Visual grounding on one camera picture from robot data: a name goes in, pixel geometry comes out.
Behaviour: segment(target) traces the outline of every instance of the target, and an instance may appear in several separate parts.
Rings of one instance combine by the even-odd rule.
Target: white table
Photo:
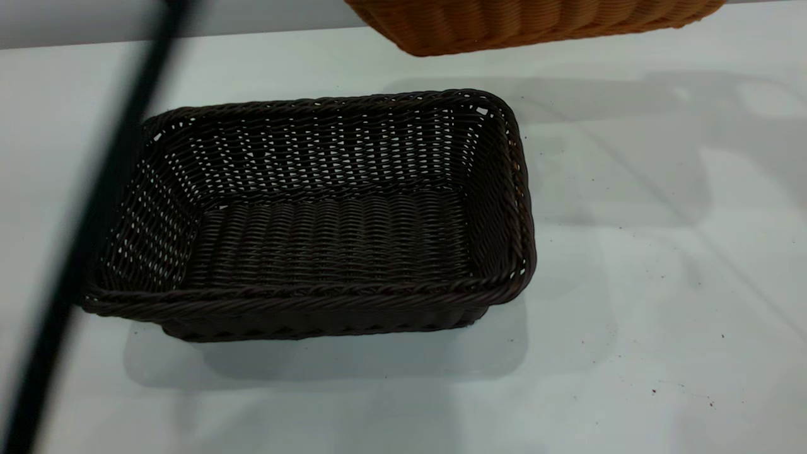
[[[155,111],[473,87],[524,135],[538,270],[435,334],[193,345],[82,314],[41,452],[807,450],[807,2],[418,59],[368,28],[184,41]],[[0,52],[0,381],[141,44]]]

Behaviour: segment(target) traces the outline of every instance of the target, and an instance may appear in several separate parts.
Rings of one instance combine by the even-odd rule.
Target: black cable
[[[3,454],[28,454],[36,433],[50,381],[73,307],[82,297],[86,273],[95,259],[97,245],[109,229],[120,182],[128,181],[135,167],[134,144],[140,140],[139,125],[157,87],[169,51],[188,16],[194,0],[172,0],[159,23],[146,53],[136,83],[119,118],[103,158],[95,185],[84,207],[68,254],[62,264],[39,326],[36,341],[21,376],[16,401],[6,430]]]

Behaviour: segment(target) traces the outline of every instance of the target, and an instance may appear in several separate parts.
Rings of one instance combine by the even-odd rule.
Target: rectangular basket
[[[518,126],[489,93],[183,107],[143,133],[88,312],[195,342],[442,330],[535,269]]]
[[[725,0],[345,0],[418,57],[648,32],[703,19]]]

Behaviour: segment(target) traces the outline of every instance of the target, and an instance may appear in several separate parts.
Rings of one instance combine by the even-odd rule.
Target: basket rim
[[[534,239],[534,224],[532,218],[532,207],[529,195],[529,181],[523,145],[518,131],[518,124],[512,109],[498,96],[483,90],[476,89],[452,89],[452,90],[431,90],[413,91],[401,94],[390,95],[369,95],[352,97],[326,97],[318,99],[296,99],[290,101],[271,102],[248,102],[229,103],[207,107],[180,107],[151,117],[143,123],[143,130],[149,134],[162,130],[166,125],[175,121],[197,118],[200,116],[226,115],[233,112],[243,114],[246,111],[263,112],[271,110],[277,112],[278,109],[299,110],[310,108],[320,111],[331,106],[334,108],[350,107],[355,103],[367,104],[377,101],[379,105],[389,104],[389,102],[400,103],[405,107],[407,103],[416,103],[420,108],[424,103],[441,102],[452,98],[476,98],[480,107],[495,108],[504,117],[504,122],[508,126],[508,160],[514,164],[514,172],[518,173],[523,191],[516,189],[515,195],[521,198],[523,205],[518,209],[520,215],[516,217],[517,225],[515,229],[521,232],[518,237],[511,241],[510,256],[512,262],[510,268],[499,275],[486,276],[484,278],[463,278],[460,280],[449,280],[443,282],[408,282],[408,283],[361,283],[348,284],[343,282],[316,282],[311,284],[292,285],[250,285],[231,288],[190,288],[173,289],[162,292],[146,292],[142,290],[110,290],[102,288],[95,279],[94,273],[86,285],[86,297],[82,302],[84,309],[93,313],[108,313],[108,315],[120,315],[120,311],[125,308],[135,309],[140,307],[140,314],[144,312],[143,305],[163,305],[172,311],[200,310],[200,306],[223,305],[225,302],[232,303],[239,301],[240,308],[234,309],[232,305],[226,305],[228,309],[211,308],[214,313],[241,313],[242,309],[260,305],[270,310],[282,310],[285,306],[289,310],[296,310],[300,306],[297,300],[315,304],[313,301],[339,300],[341,297],[349,298],[350,302],[340,304],[342,308],[351,310],[370,309],[378,303],[379,299],[389,301],[407,301],[405,309],[412,309],[418,306],[428,306],[429,295],[454,295],[456,305],[470,306],[472,301],[479,298],[480,294],[490,293],[490,304],[501,304],[510,301],[515,295],[526,287],[529,283],[536,267],[536,250]]]

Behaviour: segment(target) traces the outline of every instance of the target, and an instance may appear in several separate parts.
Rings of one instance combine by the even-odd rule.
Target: rattan weave
[[[535,269],[518,126],[451,90],[147,120],[84,309],[190,341],[466,326]]]
[[[416,56],[683,27],[725,0],[345,0]]]

